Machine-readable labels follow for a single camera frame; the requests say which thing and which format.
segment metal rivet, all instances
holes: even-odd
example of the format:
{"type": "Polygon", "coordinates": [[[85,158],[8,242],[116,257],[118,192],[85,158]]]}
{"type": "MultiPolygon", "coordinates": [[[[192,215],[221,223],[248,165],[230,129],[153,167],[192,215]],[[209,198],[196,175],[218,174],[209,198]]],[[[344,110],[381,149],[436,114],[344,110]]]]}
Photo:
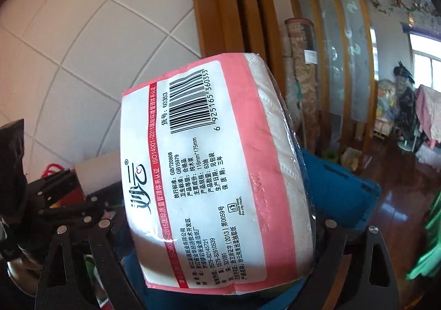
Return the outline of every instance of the metal rivet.
{"type": "Polygon", "coordinates": [[[98,223],[98,226],[100,228],[107,228],[110,225],[110,221],[108,219],[100,220],[100,223],[98,223]]]}
{"type": "Polygon", "coordinates": [[[333,219],[327,219],[325,224],[328,228],[335,228],[337,226],[337,222],[333,219]]]}
{"type": "Polygon", "coordinates": [[[64,234],[64,233],[66,233],[67,230],[68,230],[67,226],[61,225],[61,226],[58,227],[57,233],[58,234],[64,234]]]}
{"type": "Polygon", "coordinates": [[[369,231],[372,233],[372,234],[376,234],[376,233],[378,233],[380,230],[378,229],[378,227],[377,226],[375,226],[375,225],[370,225],[369,226],[369,231]]]}

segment plastic bag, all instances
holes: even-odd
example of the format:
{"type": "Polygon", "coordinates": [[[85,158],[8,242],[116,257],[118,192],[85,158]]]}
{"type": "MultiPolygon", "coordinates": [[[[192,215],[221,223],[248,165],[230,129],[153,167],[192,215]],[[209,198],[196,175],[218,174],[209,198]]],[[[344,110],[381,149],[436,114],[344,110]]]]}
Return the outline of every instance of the plastic bag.
{"type": "Polygon", "coordinates": [[[123,94],[127,219],[148,287],[242,294],[306,277],[306,170],[256,54],[222,54],[123,94]]]}

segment tissue package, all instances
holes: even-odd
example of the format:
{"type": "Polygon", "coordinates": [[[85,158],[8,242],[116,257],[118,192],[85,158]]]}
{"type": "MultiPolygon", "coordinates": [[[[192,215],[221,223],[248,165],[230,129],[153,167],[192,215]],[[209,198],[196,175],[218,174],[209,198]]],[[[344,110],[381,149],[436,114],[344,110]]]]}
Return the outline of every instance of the tissue package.
{"type": "Polygon", "coordinates": [[[124,201],[148,287],[243,294],[310,273],[296,141],[258,55],[166,73],[124,92],[121,110],[124,201]]]}

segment wooden floor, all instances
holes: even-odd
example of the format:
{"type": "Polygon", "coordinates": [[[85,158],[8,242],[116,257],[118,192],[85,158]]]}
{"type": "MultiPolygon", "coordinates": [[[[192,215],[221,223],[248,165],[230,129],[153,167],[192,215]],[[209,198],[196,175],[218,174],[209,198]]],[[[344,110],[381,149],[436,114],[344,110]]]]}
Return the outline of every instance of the wooden floor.
{"type": "MultiPolygon", "coordinates": [[[[441,173],[419,163],[414,154],[402,151],[395,140],[375,139],[372,150],[372,160],[361,177],[378,183],[382,193],[369,224],[378,226],[383,234],[398,282],[400,304],[404,307],[425,287],[425,281],[408,281],[406,274],[425,250],[424,219],[441,189],[441,173]]],[[[335,282],[337,289],[341,290],[348,264],[349,259],[344,259],[335,282]]],[[[334,308],[338,293],[333,289],[324,310],[334,308]]]]}

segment tiled wall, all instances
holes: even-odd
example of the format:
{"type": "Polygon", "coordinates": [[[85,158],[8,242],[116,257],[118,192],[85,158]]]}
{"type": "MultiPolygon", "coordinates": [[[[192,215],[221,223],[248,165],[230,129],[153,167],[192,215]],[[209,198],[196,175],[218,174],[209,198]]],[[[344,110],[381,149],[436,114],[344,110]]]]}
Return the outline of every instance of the tiled wall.
{"type": "Polygon", "coordinates": [[[6,0],[0,125],[25,119],[25,172],[119,148],[120,95],[200,57],[192,0],[6,0]]]}

